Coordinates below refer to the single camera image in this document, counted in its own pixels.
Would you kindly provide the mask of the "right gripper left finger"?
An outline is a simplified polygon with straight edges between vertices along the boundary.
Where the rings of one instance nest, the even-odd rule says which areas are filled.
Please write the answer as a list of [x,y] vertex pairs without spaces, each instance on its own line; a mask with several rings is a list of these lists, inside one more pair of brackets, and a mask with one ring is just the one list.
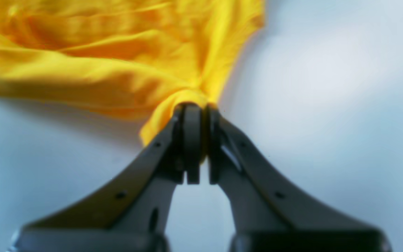
[[9,252],[168,252],[174,190],[200,183],[203,109],[177,105],[171,120],[107,184],[17,231]]

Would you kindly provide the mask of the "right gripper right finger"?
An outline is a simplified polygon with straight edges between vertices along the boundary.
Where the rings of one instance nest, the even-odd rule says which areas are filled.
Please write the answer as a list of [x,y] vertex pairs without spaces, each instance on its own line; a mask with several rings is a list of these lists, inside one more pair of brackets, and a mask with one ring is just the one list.
[[207,107],[210,182],[234,220],[230,252],[390,252],[377,227],[315,199],[287,179],[247,135]]

